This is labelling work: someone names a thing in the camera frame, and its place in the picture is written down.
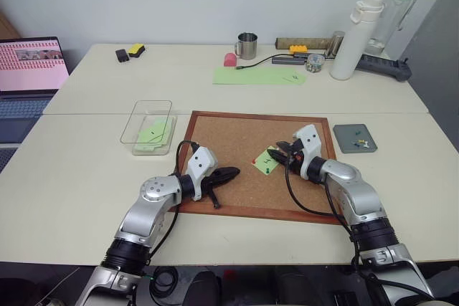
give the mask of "metal cup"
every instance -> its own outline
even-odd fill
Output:
[[[244,60],[251,60],[257,55],[257,38],[252,32],[243,32],[235,44],[235,54]]]

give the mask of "desk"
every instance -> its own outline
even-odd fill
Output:
[[[115,50],[129,44],[96,44],[45,109],[46,114],[128,114],[137,100],[171,100],[177,113],[427,113],[407,82],[359,72],[345,82],[330,77],[332,61],[301,85],[213,85],[214,68],[233,46],[150,45],[140,58],[120,63]],[[252,64],[280,52],[260,45]],[[280,68],[269,61],[265,66]]]
[[[432,117],[315,115],[331,127],[366,123],[379,149],[342,154],[332,135],[337,158],[375,187],[413,258],[458,259],[458,154]],[[1,261],[99,264],[143,181],[171,172],[189,115],[178,117],[171,152],[156,157],[132,156],[120,144],[127,119],[39,120],[0,175],[0,236],[8,239]],[[343,264],[353,254],[340,226],[181,214],[152,264]]]

